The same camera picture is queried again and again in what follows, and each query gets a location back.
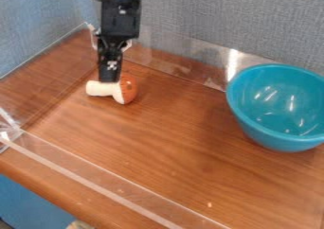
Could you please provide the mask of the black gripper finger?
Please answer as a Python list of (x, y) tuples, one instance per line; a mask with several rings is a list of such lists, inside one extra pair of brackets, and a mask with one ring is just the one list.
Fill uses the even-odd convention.
[(118, 82), (122, 72), (122, 60), (100, 59), (99, 61), (99, 81)]

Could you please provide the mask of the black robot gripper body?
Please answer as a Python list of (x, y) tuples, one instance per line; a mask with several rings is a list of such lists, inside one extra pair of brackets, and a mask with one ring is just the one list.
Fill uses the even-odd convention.
[(102, 3), (98, 54), (102, 62), (118, 61), (139, 37), (142, 0), (98, 0)]

